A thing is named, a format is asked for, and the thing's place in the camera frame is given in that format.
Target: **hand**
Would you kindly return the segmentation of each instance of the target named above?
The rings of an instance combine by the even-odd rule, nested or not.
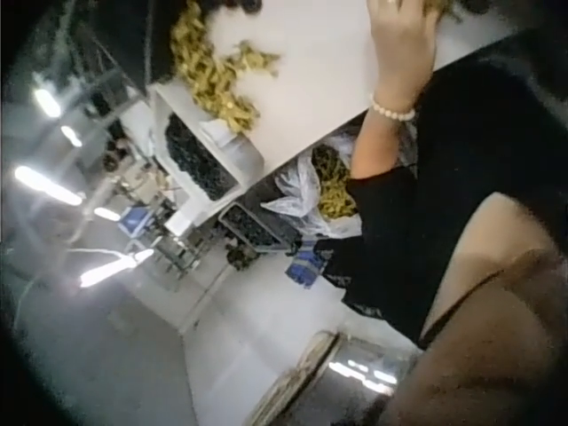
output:
[[[397,112],[412,108],[434,71],[440,11],[424,0],[367,0],[379,63],[375,100]]]

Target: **bracelet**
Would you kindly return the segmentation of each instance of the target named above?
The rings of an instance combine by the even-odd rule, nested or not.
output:
[[[376,103],[375,96],[373,94],[371,94],[371,102],[373,104],[373,109],[377,113],[379,113],[380,115],[384,115],[385,117],[390,118],[396,122],[409,122],[416,117],[416,111],[414,110],[414,108],[412,108],[409,112],[405,114],[401,114],[401,113],[395,113],[394,111],[391,111],[390,109],[387,109],[384,106],[380,106],[379,104]]]

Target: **clear plastic bag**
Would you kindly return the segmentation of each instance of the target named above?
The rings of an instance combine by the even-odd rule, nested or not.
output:
[[[322,143],[334,148],[349,168],[353,135],[348,131],[341,131],[326,137]],[[274,178],[274,182],[285,196],[263,203],[262,207],[281,214],[301,233],[337,239],[361,235],[359,215],[326,220],[318,210],[320,180],[312,164],[311,149],[298,155]]]

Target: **blue object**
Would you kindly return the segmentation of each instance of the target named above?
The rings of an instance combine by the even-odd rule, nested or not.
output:
[[[304,241],[292,264],[286,270],[287,276],[304,288],[311,288],[320,276],[325,261],[313,252],[317,241]]]
[[[138,238],[152,219],[147,206],[127,208],[118,221],[118,227],[131,238]]]

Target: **white table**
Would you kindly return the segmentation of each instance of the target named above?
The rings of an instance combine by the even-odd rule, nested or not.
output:
[[[436,68],[516,33],[495,12],[443,19]],[[257,16],[222,10],[211,40],[219,53],[240,40],[282,55],[279,76],[243,76],[239,91],[261,113],[249,137],[264,176],[368,108],[377,69],[366,0],[264,0]]]

